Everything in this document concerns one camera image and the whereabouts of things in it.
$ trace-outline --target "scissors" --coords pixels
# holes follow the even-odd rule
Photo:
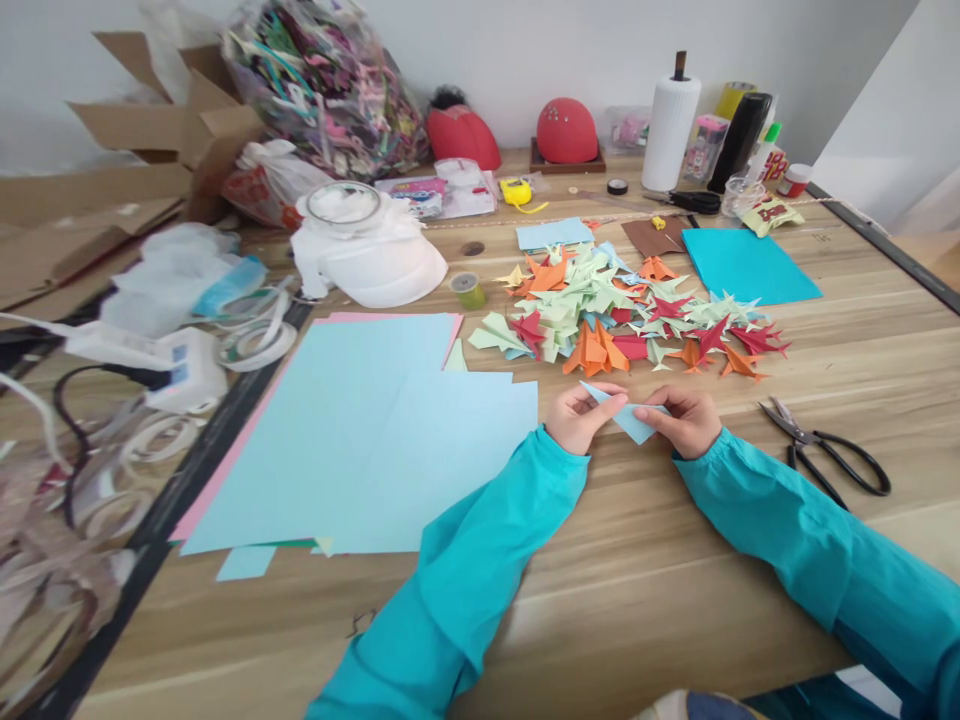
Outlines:
[[[698,212],[701,215],[716,215],[720,212],[720,196],[711,192],[687,192],[674,190],[669,193],[643,193],[645,198],[678,208]]]
[[[842,507],[847,512],[850,512],[850,508],[847,507],[847,504],[843,502],[843,498],[840,497],[840,493],[836,491],[833,485],[823,476],[817,467],[813,464],[813,461],[806,455],[806,448],[811,445],[819,445],[823,448],[823,451],[827,453],[830,457],[834,459],[837,465],[840,466],[840,469],[850,477],[857,485],[862,487],[871,495],[876,495],[878,497],[886,497],[890,494],[890,478],[887,477],[887,474],[883,471],[883,468],[880,467],[878,463],[870,453],[864,450],[862,447],[856,443],[852,443],[845,438],[838,437],[837,435],[831,435],[830,433],[820,432],[814,430],[813,432],[806,432],[797,425],[797,421],[793,419],[793,413],[791,413],[787,406],[782,402],[777,400],[775,397],[771,397],[773,404],[777,407],[777,412],[774,412],[768,408],[763,403],[758,403],[763,411],[767,414],[777,427],[783,430],[785,433],[790,435],[793,438],[793,442],[787,446],[787,465],[789,465],[794,470],[797,469],[797,458],[800,458],[800,462],[803,463],[804,467],[809,470],[813,476],[817,479],[817,482],[823,487],[827,495],[840,507]],[[837,443],[838,445],[843,445],[845,448],[848,448],[863,458],[864,462],[870,466],[870,469],[873,470],[877,475],[878,485],[874,486],[864,480],[856,470],[850,467],[849,463],[844,460],[840,453],[838,453],[830,443]]]

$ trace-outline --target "yellow tape measure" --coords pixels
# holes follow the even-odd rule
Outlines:
[[[526,215],[533,215],[540,212],[550,203],[544,203],[535,210],[524,210],[521,205],[526,205],[533,199],[533,189],[523,178],[506,178],[500,181],[500,191],[503,193],[503,201],[507,205],[513,205],[517,210]]]

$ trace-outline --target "teal sleeve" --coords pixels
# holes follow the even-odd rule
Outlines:
[[[443,717],[483,674],[523,570],[573,511],[588,462],[541,426],[427,526],[413,576],[350,644],[307,718]]]
[[[960,717],[956,583],[727,430],[699,460],[675,461],[714,527],[773,566],[790,597],[900,696],[904,720]]]

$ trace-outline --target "person's left hand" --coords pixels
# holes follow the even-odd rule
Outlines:
[[[598,404],[587,389],[577,383],[553,399],[544,421],[550,437],[571,455],[586,455],[597,431],[627,404],[627,391],[619,385],[591,384],[611,397]]]

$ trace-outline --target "black bottle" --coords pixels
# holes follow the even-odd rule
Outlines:
[[[750,151],[757,144],[771,102],[773,96],[767,93],[746,93],[740,100],[730,122],[730,129],[727,130],[727,137],[724,138],[713,177],[707,183],[707,190],[722,195],[730,176],[736,175],[747,166]]]

